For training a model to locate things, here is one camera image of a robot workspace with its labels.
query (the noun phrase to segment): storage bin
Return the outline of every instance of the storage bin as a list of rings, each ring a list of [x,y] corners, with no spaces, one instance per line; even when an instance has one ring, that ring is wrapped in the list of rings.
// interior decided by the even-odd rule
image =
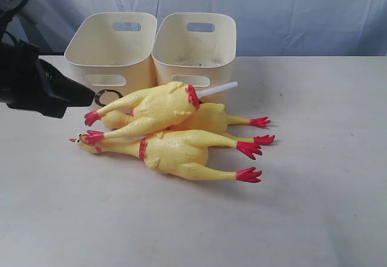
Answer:
[[[96,92],[93,109],[157,85],[151,57],[156,31],[156,17],[139,12],[98,13],[83,22],[65,59],[75,80]]]
[[[183,12],[167,16],[156,35],[152,57],[157,83],[182,81],[195,89],[230,82],[236,52],[235,21],[217,13]],[[201,99],[224,103],[227,91]]]

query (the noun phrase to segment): rubber chicken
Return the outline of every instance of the rubber chicken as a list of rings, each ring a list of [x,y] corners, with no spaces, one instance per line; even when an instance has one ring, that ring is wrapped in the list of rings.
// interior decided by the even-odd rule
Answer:
[[[237,172],[219,171],[206,167],[208,147],[231,147],[238,149],[251,159],[254,154],[262,155],[260,146],[255,143],[233,139],[203,131],[182,130],[156,132],[142,140],[109,139],[88,144],[90,134],[79,135],[70,141],[90,153],[117,152],[141,158],[145,164],[160,173],[176,175],[190,180],[238,180],[259,182],[261,171],[255,167]]]
[[[236,141],[245,141],[257,144],[270,144],[274,141],[275,136],[265,135],[262,137],[253,137],[253,138],[242,138],[235,137],[231,134],[228,134],[227,127],[232,124],[247,124],[254,125],[257,127],[266,127],[266,124],[270,122],[268,117],[248,119],[236,116],[227,115],[224,112],[224,104],[215,104],[215,103],[203,103],[200,104],[200,108],[196,110],[190,117],[185,119],[180,124],[172,125],[168,130],[206,130],[222,136],[231,138]],[[125,127],[129,123],[135,121],[136,117],[131,115],[126,115],[120,111],[112,111],[102,117],[102,123],[112,129],[120,129]]]
[[[138,137],[172,125],[178,125],[200,107],[192,85],[169,82],[153,88],[132,92],[96,111],[85,115],[85,124],[91,126],[107,113],[132,107],[135,120],[110,132],[88,131],[88,144],[110,138]]]

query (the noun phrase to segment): bin handle hole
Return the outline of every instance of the bin handle hole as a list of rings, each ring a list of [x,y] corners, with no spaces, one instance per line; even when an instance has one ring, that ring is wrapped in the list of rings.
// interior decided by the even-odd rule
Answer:
[[[113,22],[113,30],[114,31],[140,31],[141,24],[139,24],[138,22],[117,21],[117,22]]]
[[[86,80],[91,86],[98,87],[120,87],[126,85],[126,79],[121,75],[87,75]]]
[[[173,82],[183,82],[194,87],[208,87],[210,79],[206,76],[173,75]]]
[[[206,22],[188,22],[187,31],[196,31],[200,33],[213,33],[215,25]]]

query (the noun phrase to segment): white tablecloth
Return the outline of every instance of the white tablecloth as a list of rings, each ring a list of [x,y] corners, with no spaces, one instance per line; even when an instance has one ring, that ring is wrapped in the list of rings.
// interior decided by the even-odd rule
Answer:
[[[63,57],[45,57],[71,77]],[[269,116],[259,184],[192,182],[91,155],[63,119],[0,105],[0,266],[387,266],[387,59],[239,57],[227,112]]]

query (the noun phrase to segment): white stick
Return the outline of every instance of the white stick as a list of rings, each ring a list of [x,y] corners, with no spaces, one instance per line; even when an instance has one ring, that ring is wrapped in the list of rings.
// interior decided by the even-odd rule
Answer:
[[[216,87],[213,87],[213,88],[210,88],[210,89],[196,91],[196,95],[198,96],[198,98],[201,98],[201,97],[204,97],[204,96],[208,96],[208,95],[219,93],[221,91],[229,90],[229,89],[235,88],[237,86],[238,86],[238,82],[230,82],[230,83],[223,84],[223,85],[220,85],[220,86],[216,86]]]

